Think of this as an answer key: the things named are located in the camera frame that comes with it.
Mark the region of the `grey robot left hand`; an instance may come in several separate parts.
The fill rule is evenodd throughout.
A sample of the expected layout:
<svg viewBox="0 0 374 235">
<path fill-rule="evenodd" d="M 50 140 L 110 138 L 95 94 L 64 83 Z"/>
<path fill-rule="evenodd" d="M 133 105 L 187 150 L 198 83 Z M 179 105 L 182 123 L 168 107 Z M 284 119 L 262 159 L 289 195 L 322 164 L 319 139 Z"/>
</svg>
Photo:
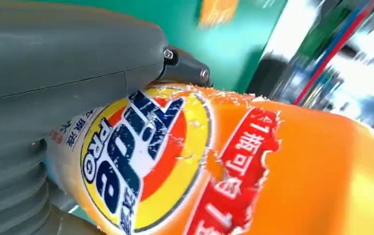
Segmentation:
<svg viewBox="0 0 374 235">
<path fill-rule="evenodd" d="M 205 86 L 209 68 L 129 15 L 0 0 L 0 151 L 154 81 Z"/>
</svg>

